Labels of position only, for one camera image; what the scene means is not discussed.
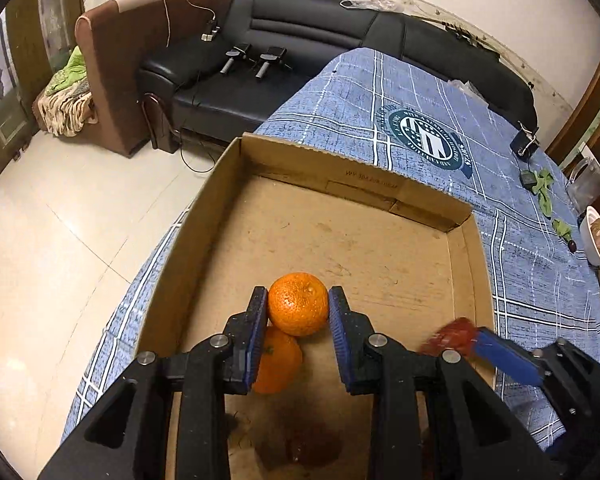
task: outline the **round logo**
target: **round logo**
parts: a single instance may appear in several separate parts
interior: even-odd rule
[[[444,170],[461,170],[471,177],[471,159],[459,137],[431,118],[410,108],[389,105],[380,110],[379,125],[401,144]]]

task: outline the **tile floor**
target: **tile floor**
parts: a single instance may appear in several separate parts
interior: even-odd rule
[[[202,149],[185,157],[209,167]],[[56,450],[107,319],[205,177],[150,144],[127,159],[43,132],[1,174],[0,449],[24,480]]]

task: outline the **clear plastic jug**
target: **clear plastic jug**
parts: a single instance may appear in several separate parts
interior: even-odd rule
[[[567,195],[578,215],[600,196],[600,164],[595,158],[584,158],[571,171]]]

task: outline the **orange fruit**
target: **orange fruit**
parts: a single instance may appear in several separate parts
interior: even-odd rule
[[[274,326],[267,326],[253,390],[259,394],[281,392],[291,384],[301,364],[302,350],[295,338]]]
[[[304,336],[320,330],[329,318],[327,288],[312,274],[292,272],[269,289],[269,319],[282,332]]]

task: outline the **sofa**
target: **sofa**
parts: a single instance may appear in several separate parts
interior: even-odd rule
[[[227,143],[252,132],[331,59],[357,47],[445,81],[471,81],[490,109],[515,126],[537,128],[529,86],[496,52],[412,16],[345,9],[340,2],[231,0],[212,41],[190,35],[145,56],[136,81],[154,146],[173,153],[186,135]],[[241,43],[251,45],[249,59],[220,73],[227,51]],[[259,80],[256,62],[270,46],[286,48],[286,56]]]
[[[220,20],[231,0],[189,0],[209,7]],[[200,38],[209,12],[186,0],[109,0],[87,10],[75,23],[75,39],[87,68],[98,123],[81,138],[125,156],[149,139],[136,71],[161,46]]]

